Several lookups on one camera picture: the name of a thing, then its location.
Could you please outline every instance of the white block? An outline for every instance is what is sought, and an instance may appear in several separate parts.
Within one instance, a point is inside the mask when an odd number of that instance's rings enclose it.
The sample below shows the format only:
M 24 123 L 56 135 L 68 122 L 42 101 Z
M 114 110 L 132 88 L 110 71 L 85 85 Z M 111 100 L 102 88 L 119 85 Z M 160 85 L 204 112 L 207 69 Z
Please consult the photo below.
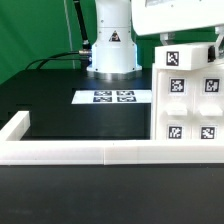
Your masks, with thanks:
M 169 116 L 187 116 L 187 107 L 183 103 L 171 103 L 166 111 Z
M 0 141 L 20 140 L 29 127 L 29 111 L 19 111 L 0 131 Z
M 178 44 L 155 48 L 157 69 L 195 70 L 209 66 L 208 49 L 215 43 Z
M 223 110 L 218 105 L 202 105 L 200 106 L 199 111 L 202 116 L 223 116 Z
M 107 142 L 7 141 L 0 144 L 0 165 L 102 165 Z

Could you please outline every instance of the black table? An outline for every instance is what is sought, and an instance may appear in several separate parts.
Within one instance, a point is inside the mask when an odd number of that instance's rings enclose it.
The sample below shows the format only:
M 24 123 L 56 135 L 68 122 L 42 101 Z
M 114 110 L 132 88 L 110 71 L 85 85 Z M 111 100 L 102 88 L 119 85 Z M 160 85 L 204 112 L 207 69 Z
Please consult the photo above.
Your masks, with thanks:
M 132 89 L 151 89 L 151 71 L 126 81 L 95 80 L 81 70 L 22 71 L 0 86 L 0 121 L 29 110 L 29 140 L 149 139 L 150 104 L 71 104 L 77 90 Z
M 81 71 L 22 71 L 0 86 L 3 126 L 31 111 L 23 140 L 148 139 L 150 105 L 71 105 L 78 89 L 150 89 L 151 75 L 121 82 Z M 222 224 L 222 164 L 1 166 L 2 224 Z

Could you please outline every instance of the green background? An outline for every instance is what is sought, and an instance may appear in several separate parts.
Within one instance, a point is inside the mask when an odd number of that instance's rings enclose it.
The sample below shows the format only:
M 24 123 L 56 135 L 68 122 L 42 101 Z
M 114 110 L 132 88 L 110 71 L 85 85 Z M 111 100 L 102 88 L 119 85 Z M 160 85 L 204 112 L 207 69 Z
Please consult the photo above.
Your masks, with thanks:
M 94 0 L 81 0 L 84 20 L 91 43 L 96 40 Z M 77 16 L 72 0 L 67 0 L 73 49 L 82 47 Z M 133 39 L 138 45 L 138 62 L 150 68 L 159 35 Z M 215 41 L 214 28 L 176 33 L 176 43 Z M 63 0 L 0 0 L 0 83 L 23 70 L 31 61 L 70 51 Z M 72 68 L 71 62 L 50 62 L 45 68 Z

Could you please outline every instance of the warning label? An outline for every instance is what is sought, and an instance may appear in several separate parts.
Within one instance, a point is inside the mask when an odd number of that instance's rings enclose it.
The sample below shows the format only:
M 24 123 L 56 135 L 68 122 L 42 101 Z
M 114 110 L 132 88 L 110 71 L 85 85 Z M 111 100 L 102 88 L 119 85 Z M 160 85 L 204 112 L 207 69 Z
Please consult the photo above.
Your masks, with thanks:
M 117 31 L 115 30 L 109 40 L 110 42 L 121 42 L 120 37 L 117 34 Z

